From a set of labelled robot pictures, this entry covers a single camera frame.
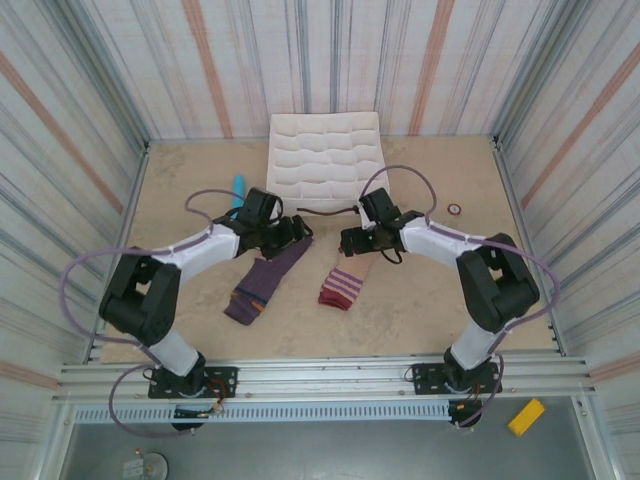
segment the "striped wallpaper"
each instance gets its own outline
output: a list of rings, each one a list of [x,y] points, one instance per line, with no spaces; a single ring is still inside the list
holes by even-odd
[[[112,245],[142,145],[50,2],[0,4],[0,478],[23,478],[62,363],[86,341],[62,318],[71,258]],[[91,328],[108,259],[78,268],[72,309]]]
[[[69,0],[154,140],[268,136],[371,111],[392,135],[489,133],[559,0]]]
[[[628,478],[640,478],[639,63],[640,2],[589,2],[502,132],[536,252],[562,280],[556,326],[593,368]]]

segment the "striped sock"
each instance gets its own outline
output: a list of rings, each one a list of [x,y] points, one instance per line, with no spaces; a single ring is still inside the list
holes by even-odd
[[[348,310],[358,298],[367,272],[377,258],[372,253],[353,257],[340,254],[338,265],[322,284],[318,303]]]

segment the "blue marker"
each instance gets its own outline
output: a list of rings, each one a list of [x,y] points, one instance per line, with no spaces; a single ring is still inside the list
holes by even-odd
[[[244,177],[242,175],[236,175],[233,178],[233,193],[244,198]],[[243,203],[244,200],[240,200],[239,198],[234,196],[231,200],[231,208],[241,207]]]

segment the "yellow sponge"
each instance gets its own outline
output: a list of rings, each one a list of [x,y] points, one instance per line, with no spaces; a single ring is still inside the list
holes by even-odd
[[[533,425],[540,415],[544,412],[544,405],[537,398],[532,399],[527,406],[520,410],[520,413],[509,422],[509,430],[517,436],[522,435]]]

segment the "wooden floor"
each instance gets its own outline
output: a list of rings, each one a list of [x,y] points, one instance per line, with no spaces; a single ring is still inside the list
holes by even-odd
[[[439,195],[434,220],[468,233],[518,238],[486,137],[393,137],[384,138],[382,148],[387,165],[411,165],[433,182]],[[184,212],[184,199],[203,188],[230,189],[238,173],[247,188],[264,187],[267,153],[267,141],[154,146],[129,245],[162,247],[200,231],[202,220]],[[403,211],[429,207],[428,190],[410,173],[392,171],[390,182],[392,198]],[[462,207],[460,216],[447,213],[450,203]],[[230,208],[231,200],[211,195],[194,204],[215,217]],[[319,305],[320,286],[337,258],[339,232],[357,226],[359,218],[307,218],[315,232],[313,245],[251,326],[231,320],[223,310],[251,267],[253,253],[184,286],[176,325],[188,342],[208,358],[327,357],[442,352],[462,332],[468,316],[457,272],[422,256],[407,255],[398,266],[377,260],[347,312]],[[509,335],[502,348],[552,347],[542,318]],[[142,358],[131,347],[109,344],[101,360]]]

